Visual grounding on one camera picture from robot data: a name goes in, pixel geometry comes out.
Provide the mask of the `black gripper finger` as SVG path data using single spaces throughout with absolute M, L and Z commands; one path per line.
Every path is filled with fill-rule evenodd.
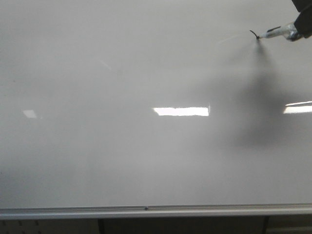
M 312 10 L 305 9 L 302 11 L 294 22 L 294 25 L 299 34 L 304 38 L 309 38 L 312 35 Z
M 302 12 L 312 4 L 312 0 L 292 0 L 292 3 L 298 12 Z

